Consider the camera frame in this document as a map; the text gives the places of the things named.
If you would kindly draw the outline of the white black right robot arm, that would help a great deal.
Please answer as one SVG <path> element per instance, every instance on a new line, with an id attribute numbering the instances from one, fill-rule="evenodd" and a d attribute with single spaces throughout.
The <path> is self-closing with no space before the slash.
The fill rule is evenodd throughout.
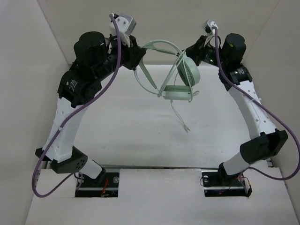
<path id="1" fill-rule="evenodd" d="M 236 102 L 249 132 L 249 141 L 240 145 L 239 152 L 218 167 L 217 179 L 227 185 L 251 165 L 276 156 L 288 139 L 285 130 L 279 130 L 259 107 L 252 76 L 242 64 L 246 51 L 243 36 L 230 33 L 219 47 L 222 70 L 218 76 L 226 91 Z"/>

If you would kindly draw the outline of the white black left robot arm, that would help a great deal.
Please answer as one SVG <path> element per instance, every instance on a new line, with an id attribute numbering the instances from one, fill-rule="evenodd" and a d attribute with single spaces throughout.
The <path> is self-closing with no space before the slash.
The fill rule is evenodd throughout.
<path id="1" fill-rule="evenodd" d="M 102 89 L 101 81 L 116 70 L 117 37 L 105 38 L 97 31 L 86 32 L 75 43 L 74 52 L 76 59 L 59 84 L 50 138 L 67 116 L 95 98 Z M 50 161 L 56 173 L 82 173 L 94 186 L 100 186 L 105 180 L 105 169 L 73 145 L 85 112 L 83 109 L 65 124 L 42 160 Z"/>

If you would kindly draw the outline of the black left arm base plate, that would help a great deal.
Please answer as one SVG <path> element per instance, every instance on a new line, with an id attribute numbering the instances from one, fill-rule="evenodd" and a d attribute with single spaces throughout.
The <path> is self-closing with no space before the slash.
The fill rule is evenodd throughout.
<path id="1" fill-rule="evenodd" d="M 76 198 L 116 198 L 119 195 L 120 169 L 107 168 L 103 181 L 97 184 L 87 175 L 74 175 L 77 179 Z"/>

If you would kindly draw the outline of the light green headphones with cable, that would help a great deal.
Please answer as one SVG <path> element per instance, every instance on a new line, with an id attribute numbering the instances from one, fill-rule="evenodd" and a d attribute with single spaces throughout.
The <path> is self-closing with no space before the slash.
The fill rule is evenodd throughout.
<path id="1" fill-rule="evenodd" d="M 155 89 L 154 91 L 151 91 L 142 84 L 138 77 L 137 69 L 134 70 L 134 76 L 144 90 L 159 98 L 162 97 L 163 99 L 170 101 L 171 108 L 182 123 L 183 129 L 186 132 L 189 132 L 189 127 L 185 124 L 183 118 L 174 108 L 173 102 L 187 101 L 190 103 L 193 101 L 194 97 L 199 94 L 198 91 L 193 91 L 193 87 L 199 83 L 201 78 L 198 66 L 190 57 L 187 56 L 185 50 L 181 50 L 176 44 L 167 40 L 156 39 L 146 43 L 143 48 L 176 56 L 176 60 L 160 88 L 157 87 L 152 79 L 143 59 L 139 61 L 138 66 Z"/>

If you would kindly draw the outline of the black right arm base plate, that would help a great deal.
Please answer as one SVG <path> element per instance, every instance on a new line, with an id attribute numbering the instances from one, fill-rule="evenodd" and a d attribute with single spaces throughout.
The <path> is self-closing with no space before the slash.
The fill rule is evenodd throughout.
<path id="1" fill-rule="evenodd" d="M 252 185 L 244 174 L 222 181 L 217 170 L 202 170 L 199 183 L 205 197 L 250 197 L 252 194 Z"/>

